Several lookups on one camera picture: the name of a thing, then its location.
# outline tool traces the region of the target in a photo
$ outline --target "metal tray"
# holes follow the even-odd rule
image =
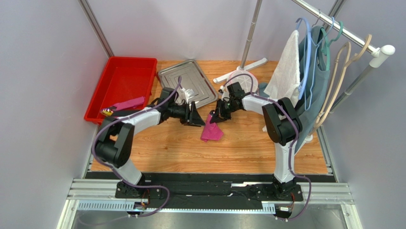
[[[194,96],[190,101],[195,101],[196,108],[217,101],[219,96],[216,90],[195,60],[186,60],[158,72],[162,87],[175,88],[178,84],[179,76],[182,76],[181,84],[183,88],[193,89]],[[181,98],[178,98],[176,102],[181,103]]]

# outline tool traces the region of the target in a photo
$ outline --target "beige hanger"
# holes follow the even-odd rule
[[[333,103],[334,103],[334,101],[335,101],[335,99],[336,99],[336,97],[337,97],[337,95],[338,95],[338,91],[339,91],[340,88],[341,88],[341,84],[343,83],[344,76],[345,76],[345,72],[347,71],[348,66],[350,66],[350,64],[351,64],[352,62],[356,62],[356,61],[358,61],[358,60],[361,58],[361,56],[365,53],[366,49],[368,48],[369,43],[371,42],[371,39],[372,39],[372,35],[371,35],[371,34],[368,34],[368,35],[365,37],[365,44],[364,44],[364,46],[362,47],[361,51],[360,51],[359,53],[355,53],[354,56],[351,57],[351,59],[350,59],[350,54],[351,54],[351,43],[350,43],[350,42],[346,42],[346,43],[341,47],[340,51],[338,51],[337,57],[335,58],[334,72],[333,72],[333,75],[332,75],[331,80],[330,80],[330,87],[329,87],[328,92],[327,92],[327,95],[326,95],[326,97],[325,97],[325,101],[324,101],[324,103],[323,103],[323,107],[321,108],[320,113],[319,113],[319,115],[317,116],[315,125],[314,125],[314,127],[313,127],[313,129],[312,129],[310,135],[311,135],[312,133],[314,133],[314,131],[316,131],[316,129],[319,128],[319,127],[323,124],[323,122],[325,121],[325,119],[327,118],[328,113],[330,112],[330,109],[331,109],[331,107],[333,106]],[[332,90],[332,88],[333,88],[334,79],[335,79],[335,74],[337,73],[338,62],[339,62],[339,60],[340,60],[340,55],[341,55],[342,51],[343,51],[345,48],[347,49],[347,56],[345,57],[345,63],[344,63],[344,66],[343,66],[343,68],[342,68],[342,70],[341,70],[341,75],[340,75],[340,78],[339,78],[339,80],[338,80],[338,82],[337,82],[337,86],[335,87],[334,94],[333,94],[333,96],[331,97],[331,99],[329,100],[328,98],[330,97],[330,93],[331,93],[331,90]]]

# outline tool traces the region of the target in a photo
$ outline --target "pink cloth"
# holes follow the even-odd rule
[[[212,116],[209,114],[206,119],[206,125],[204,126],[202,136],[200,137],[202,141],[205,142],[207,142],[208,140],[218,141],[224,134],[217,126],[217,123],[213,124],[210,123],[211,119]]]
[[[139,105],[144,104],[145,97],[141,96],[135,99],[130,99],[122,103],[116,103],[113,106],[116,107],[116,111],[124,110],[127,108],[133,108]]]

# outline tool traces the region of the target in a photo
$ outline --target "white towel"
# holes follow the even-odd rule
[[[295,30],[286,42],[281,59],[264,93],[271,99],[288,97],[295,107],[299,101],[299,84],[299,32]]]

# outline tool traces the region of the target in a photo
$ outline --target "wooden tabletop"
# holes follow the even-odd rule
[[[159,61],[157,71],[181,61]],[[198,61],[201,69],[216,90],[220,84],[212,79],[231,72],[239,61]],[[258,82],[268,82],[277,62],[251,71]],[[151,102],[159,97],[161,85],[155,79]],[[213,102],[198,110],[203,120],[216,107]],[[275,147],[266,132],[262,132],[265,121],[262,115],[248,111],[237,111],[232,119],[218,125],[224,132],[219,141],[200,140],[203,127],[183,126],[179,119],[150,127],[134,137],[131,160],[142,172],[188,172],[188,173],[273,173],[275,169]],[[317,139],[306,144],[294,159],[295,172],[300,174],[326,174],[325,160]],[[92,171],[104,171],[106,167],[96,161]]]

